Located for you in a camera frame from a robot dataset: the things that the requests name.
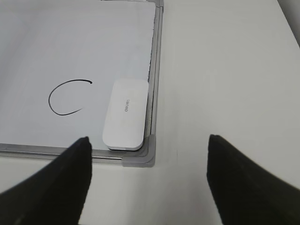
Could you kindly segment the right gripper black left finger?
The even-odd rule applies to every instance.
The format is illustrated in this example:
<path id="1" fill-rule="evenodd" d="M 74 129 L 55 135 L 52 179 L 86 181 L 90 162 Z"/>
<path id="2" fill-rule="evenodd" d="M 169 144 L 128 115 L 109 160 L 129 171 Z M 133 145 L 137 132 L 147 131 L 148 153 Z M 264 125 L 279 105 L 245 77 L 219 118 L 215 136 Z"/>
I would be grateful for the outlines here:
<path id="1" fill-rule="evenodd" d="M 92 146 L 78 139 L 47 166 L 0 194 L 2 225 L 77 225 L 92 177 Z"/>

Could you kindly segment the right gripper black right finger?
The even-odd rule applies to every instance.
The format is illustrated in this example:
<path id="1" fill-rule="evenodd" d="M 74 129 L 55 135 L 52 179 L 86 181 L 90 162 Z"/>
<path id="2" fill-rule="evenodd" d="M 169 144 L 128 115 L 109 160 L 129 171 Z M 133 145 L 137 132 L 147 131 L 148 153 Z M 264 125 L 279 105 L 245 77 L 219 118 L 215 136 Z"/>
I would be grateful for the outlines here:
<path id="1" fill-rule="evenodd" d="M 300 190 L 219 135 L 210 135 L 207 181 L 224 225 L 298 225 Z"/>

